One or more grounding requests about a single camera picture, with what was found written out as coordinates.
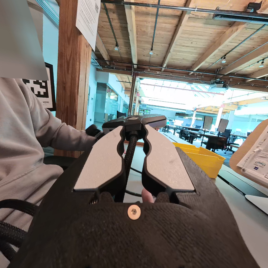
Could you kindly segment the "person's grey hoodie torso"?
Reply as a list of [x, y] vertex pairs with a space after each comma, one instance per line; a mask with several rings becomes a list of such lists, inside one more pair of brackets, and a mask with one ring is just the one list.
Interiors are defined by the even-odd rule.
[[42, 146], [49, 146], [61, 120], [45, 109], [21, 79], [0, 82], [1, 200], [19, 199], [39, 205], [63, 173], [43, 162]]

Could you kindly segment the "black ceiling track rail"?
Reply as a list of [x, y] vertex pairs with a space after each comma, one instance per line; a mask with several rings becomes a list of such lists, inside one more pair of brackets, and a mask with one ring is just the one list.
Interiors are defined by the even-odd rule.
[[241, 15], [230, 15], [230, 14], [213, 14], [214, 20], [225, 20], [225, 21], [238, 21], [238, 22], [254, 22], [258, 24], [267, 24], [267, 17], [257, 16], [241, 16]]

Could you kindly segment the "white wipe packet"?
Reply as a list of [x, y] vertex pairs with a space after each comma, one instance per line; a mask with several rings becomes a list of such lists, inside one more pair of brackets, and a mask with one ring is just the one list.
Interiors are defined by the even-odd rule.
[[255, 178], [268, 178], [268, 161], [265, 159], [253, 159], [247, 161], [241, 168], [242, 172]]

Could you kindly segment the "wooden post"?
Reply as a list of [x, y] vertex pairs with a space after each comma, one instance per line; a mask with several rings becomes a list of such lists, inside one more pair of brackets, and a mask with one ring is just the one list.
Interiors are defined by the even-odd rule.
[[56, 117], [85, 130], [92, 48], [76, 27], [77, 0], [59, 5]]

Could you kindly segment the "white paper notice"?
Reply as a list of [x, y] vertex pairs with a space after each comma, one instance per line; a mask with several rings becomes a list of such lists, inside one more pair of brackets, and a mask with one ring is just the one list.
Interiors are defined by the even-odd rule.
[[100, 0], [78, 0], [76, 27], [95, 51]]

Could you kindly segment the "round wooden board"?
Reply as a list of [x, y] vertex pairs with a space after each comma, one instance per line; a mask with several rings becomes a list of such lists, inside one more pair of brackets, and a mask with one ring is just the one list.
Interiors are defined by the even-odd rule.
[[246, 174], [243, 174], [240, 171], [240, 168], [236, 165], [241, 161], [241, 159], [246, 155], [246, 153], [250, 150], [250, 148], [254, 145], [254, 143], [257, 141], [257, 139], [260, 137], [260, 135], [263, 133], [265, 128], [267, 127], [268, 120], [264, 120], [261, 122], [254, 131], [247, 137], [246, 141], [243, 142], [243, 144], [237, 149], [237, 151], [233, 154], [233, 156], [230, 158], [229, 165], [230, 168], [235, 171], [236, 173], [242, 175], [243, 177], [258, 183], [259, 185], [262, 185], [264, 187], [268, 187], [268, 184], [263, 184], [262, 182], [257, 181], [256, 179], [253, 179]]

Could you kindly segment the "yellow plastic bin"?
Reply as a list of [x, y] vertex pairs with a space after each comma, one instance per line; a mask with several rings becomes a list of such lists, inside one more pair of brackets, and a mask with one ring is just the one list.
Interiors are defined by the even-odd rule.
[[191, 144], [173, 143], [175, 147], [180, 148], [195, 162], [210, 178], [216, 179], [225, 157], [220, 156], [203, 147], [196, 147]]

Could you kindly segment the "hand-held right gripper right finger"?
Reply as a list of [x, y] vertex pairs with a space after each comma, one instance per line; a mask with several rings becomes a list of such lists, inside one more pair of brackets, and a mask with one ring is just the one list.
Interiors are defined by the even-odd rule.
[[194, 185], [175, 145], [149, 125], [145, 125], [142, 185], [153, 196], [165, 192], [193, 193]]

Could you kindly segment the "ceiling projector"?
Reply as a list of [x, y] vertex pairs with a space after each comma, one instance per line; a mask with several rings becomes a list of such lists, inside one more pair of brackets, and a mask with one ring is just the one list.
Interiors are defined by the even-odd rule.
[[211, 84], [208, 88], [208, 92], [210, 93], [222, 93], [226, 92], [229, 88], [229, 85], [225, 83], [224, 81], [217, 81], [213, 84]]

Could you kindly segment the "white instruction sheet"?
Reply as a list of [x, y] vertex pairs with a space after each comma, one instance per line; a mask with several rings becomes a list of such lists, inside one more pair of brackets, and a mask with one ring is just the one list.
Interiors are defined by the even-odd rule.
[[[265, 128], [265, 130], [257, 139], [257, 141], [254, 143], [254, 145], [250, 148], [250, 150], [246, 153], [246, 155], [241, 159], [241, 161], [236, 166], [239, 167], [241, 171], [241, 168], [247, 161], [257, 158], [268, 160], [268, 127]], [[253, 179], [256, 179], [259, 182], [262, 182], [263, 184], [267, 185], [268, 183], [268, 179], [266, 178], [255, 178], [248, 175], [245, 172], [242, 173], [246, 174], [247, 176]]]

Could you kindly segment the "black chair seat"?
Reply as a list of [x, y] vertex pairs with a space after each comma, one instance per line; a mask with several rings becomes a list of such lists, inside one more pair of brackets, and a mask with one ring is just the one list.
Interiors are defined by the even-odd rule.
[[43, 159], [45, 165], [57, 165], [63, 170], [67, 169], [76, 160], [74, 157], [67, 156], [47, 156]]

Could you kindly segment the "person's right hand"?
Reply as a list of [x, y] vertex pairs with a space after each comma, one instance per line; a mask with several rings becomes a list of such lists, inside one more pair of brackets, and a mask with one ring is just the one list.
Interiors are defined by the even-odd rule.
[[152, 194], [149, 191], [147, 191], [145, 188], [142, 189], [141, 196], [142, 196], [143, 203], [154, 203], [155, 201]]

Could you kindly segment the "long office table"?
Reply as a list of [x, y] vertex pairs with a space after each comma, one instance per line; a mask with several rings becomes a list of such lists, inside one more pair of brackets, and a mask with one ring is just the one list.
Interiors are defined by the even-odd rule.
[[169, 132], [170, 130], [173, 132], [173, 136], [175, 136], [175, 134], [177, 133], [180, 139], [183, 139], [186, 142], [189, 142], [191, 144], [193, 143], [194, 140], [199, 139], [199, 138], [202, 139], [202, 143], [203, 143], [204, 137], [206, 137], [207, 139], [219, 138], [218, 135], [207, 133], [203, 129], [190, 128], [187, 126], [166, 125], [163, 128], [164, 132]]

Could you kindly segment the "person's left forearm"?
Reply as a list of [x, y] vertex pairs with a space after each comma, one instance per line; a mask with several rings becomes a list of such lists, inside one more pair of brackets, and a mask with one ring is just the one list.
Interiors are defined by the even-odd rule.
[[77, 130], [72, 126], [62, 123], [60, 119], [52, 115], [46, 109], [49, 120], [44, 126], [44, 133], [39, 137], [39, 142], [43, 147], [66, 151], [90, 151], [96, 143], [95, 137], [89, 136], [84, 130]]

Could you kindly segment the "framed black white poster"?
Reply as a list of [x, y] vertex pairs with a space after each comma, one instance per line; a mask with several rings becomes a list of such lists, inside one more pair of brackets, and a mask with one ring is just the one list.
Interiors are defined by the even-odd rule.
[[56, 111], [56, 95], [53, 65], [45, 62], [48, 80], [22, 79], [23, 83], [35, 94], [43, 106], [52, 111]]

